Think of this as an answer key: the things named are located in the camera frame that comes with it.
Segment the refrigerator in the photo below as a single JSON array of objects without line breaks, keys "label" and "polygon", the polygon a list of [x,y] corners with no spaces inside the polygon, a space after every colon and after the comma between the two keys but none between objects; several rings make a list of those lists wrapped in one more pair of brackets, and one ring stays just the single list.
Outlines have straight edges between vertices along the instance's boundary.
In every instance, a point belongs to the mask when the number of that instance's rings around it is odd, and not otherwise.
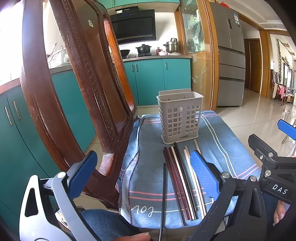
[{"label": "refrigerator", "polygon": [[217,106],[241,106],[245,82],[244,38],[238,14],[233,9],[210,2],[219,49],[219,89]]}]

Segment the blue gripper pad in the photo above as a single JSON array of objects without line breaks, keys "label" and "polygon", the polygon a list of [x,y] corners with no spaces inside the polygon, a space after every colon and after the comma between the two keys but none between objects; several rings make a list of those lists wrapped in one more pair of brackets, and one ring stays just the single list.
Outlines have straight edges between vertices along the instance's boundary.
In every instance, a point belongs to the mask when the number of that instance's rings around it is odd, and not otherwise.
[{"label": "blue gripper pad", "polygon": [[207,162],[195,150],[191,152],[190,163],[195,171],[200,186],[204,188],[209,197],[216,201],[219,196],[219,182],[208,167]]},{"label": "blue gripper pad", "polygon": [[287,134],[289,137],[291,137],[293,140],[296,140],[296,129],[290,125],[288,122],[284,120],[278,121],[278,128],[285,134]]},{"label": "blue gripper pad", "polygon": [[96,152],[90,151],[81,162],[73,164],[67,171],[70,180],[68,196],[71,200],[80,196],[97,163]]}]

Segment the bowl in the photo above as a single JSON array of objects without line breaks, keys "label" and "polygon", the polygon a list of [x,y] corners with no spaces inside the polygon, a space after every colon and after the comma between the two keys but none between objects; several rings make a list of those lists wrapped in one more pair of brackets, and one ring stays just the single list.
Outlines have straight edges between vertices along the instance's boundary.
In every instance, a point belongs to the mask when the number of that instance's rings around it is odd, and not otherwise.
[{"label": "bowl", "polygon": [[165,56],[165,55],[168,55],[168,52],[167,51],[160,51],[159,55],[160,56]]},{"label": "bowl", "polygon": [[127,56],[129,54],[129,52],[130,52],[129,49],[120,50],[121,57]]}]

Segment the blue towel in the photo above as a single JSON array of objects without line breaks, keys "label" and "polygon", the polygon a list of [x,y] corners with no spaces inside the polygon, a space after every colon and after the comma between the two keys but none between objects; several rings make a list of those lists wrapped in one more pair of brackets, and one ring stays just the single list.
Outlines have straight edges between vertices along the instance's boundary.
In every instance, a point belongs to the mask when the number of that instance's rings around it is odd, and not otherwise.
[{"label": "blue towel", "polygon": [[[201,154],[221,172],[229,172],[233,177],[247,179],[253,175],[259,177],[260,169],[238,140],[231,129],[214,111],[203,111],[198,132]],[[120,197],[118,201],[120,214],[133,226],[140,228],[160,228],[162,189],[163,189],[163,155],[166,145],[161,139],[159,115],[144,115],[134,123],[129,145],[123,159],[118,180]],[[184,146],[189,152],[196,150],[193,140],[178,143],[183,160]],[[165,205],[165,228],[181,228],[181,220],[170,176],[167,176],[167,194]],[[198,206],[192,180],[189,185],[193,190],[194,202]],[[203,192],[207,211],[212,200]],[[226,215],[233,212],[237,197],[233,197]],[[185,227],[195,226],[201,222],[198,207],[197,220],[186,221]]]}]

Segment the small bottle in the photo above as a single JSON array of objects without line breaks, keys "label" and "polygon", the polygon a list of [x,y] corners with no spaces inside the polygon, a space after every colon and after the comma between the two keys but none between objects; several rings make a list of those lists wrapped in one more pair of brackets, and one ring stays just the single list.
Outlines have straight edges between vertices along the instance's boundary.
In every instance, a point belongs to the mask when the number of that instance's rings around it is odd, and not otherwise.
[{"label": "small bottle", "polygon": [[159,47],[157,47],[157,50],[156,50],[156,55],[159,55],[159,52],[161,51],[161,49],[159,49]]}]

